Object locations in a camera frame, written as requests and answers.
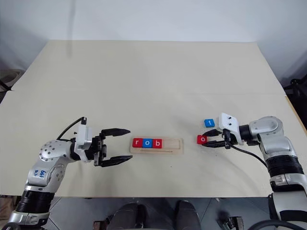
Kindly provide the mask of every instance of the table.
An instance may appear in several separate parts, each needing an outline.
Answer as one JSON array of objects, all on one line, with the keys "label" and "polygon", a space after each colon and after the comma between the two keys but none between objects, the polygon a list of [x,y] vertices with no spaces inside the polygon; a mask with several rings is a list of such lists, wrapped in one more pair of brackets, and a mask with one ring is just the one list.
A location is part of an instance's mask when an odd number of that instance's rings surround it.
[{"label": "table", "polygon": [[221,112],[241,124],[280,118],[307,169],[305,131],[255,43],[49,41],[12,89],[0,105],[0,194],[20,195],[40,146],[81,116],[94,134],[131,131],[106,139],[108,157],[129,154],[132,136],[183,138],[184,154],[135,154],[109,168],[75,162],[57,196],[267,196],[260,162],[196,144],[203,120]]}]

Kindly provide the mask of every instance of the black cable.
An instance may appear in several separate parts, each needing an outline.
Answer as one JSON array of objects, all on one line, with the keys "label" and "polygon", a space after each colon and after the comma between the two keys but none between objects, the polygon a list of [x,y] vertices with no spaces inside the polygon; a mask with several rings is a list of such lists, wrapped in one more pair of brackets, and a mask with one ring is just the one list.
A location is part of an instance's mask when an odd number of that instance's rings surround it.
[{"label": "black cable", "polygon": [[235,150],[238,150],[240,152],[246,153],[246,154],[248,154],[250,156],[253,156],[253,157],[257,158],[267,168],[267,164],[259,156],[257,156],[256,154],[254,154],[252,152],[249,152],[249,151],[246,151],[246,150],[243,150],[243,149],[239,149],[238,147],[232,145],[230,142],[227,142],[227,144],[230,147],[232,147],[233,149],[235,149]]},{"label": "black cable", "polygon": [[73,127],[75,124],[77,124],[79,121],[82,121],[86,119],[84,116],[80,117],[78,120],[74,121],[73,123],[71,123],[66,129],[64,129],[63,132],[61,132],[61,134],[58,136],[57,140],[60,140],[61,137],[67,132],[67,130],[69,130],[71,127]]},{"label": "black cable", "polygon": [[281,226],[281,227],[286,227],[292,230],[306,230],[295,224],[291,224],[289,222],[281,221],[277,219],[270,219],[270,220],[264,220],[264,221],[258,222],[254,224],[253,226],[251,226],[248,230],[259,230],[267,226],[276,226],[276,227]]}]

